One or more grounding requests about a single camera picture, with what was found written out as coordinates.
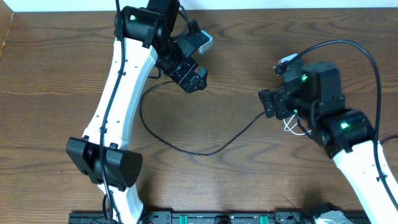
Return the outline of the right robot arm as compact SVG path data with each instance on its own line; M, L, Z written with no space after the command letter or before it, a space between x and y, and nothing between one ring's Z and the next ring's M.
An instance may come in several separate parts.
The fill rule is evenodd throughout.
M308 123L310 137L343 173L371 223L397 223L397 181L376 130L360 110L345 106L340 72L333 62L301 60L282 73L284 84L258 95L268 118L298 116Z

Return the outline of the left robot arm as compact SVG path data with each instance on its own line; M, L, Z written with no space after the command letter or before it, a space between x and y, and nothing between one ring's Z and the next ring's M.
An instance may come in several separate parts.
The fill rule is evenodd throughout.
M213 40L192 20L173 35L178 15L185 15L178 0L117 7L113 61L101 99L82 137L67 142L73 163L104 192L103 214L110 223L137 223L144 209L136 188L142 156L129 146L150 71L157 68L187 93L206 87L208 72L192 53L205 53Z

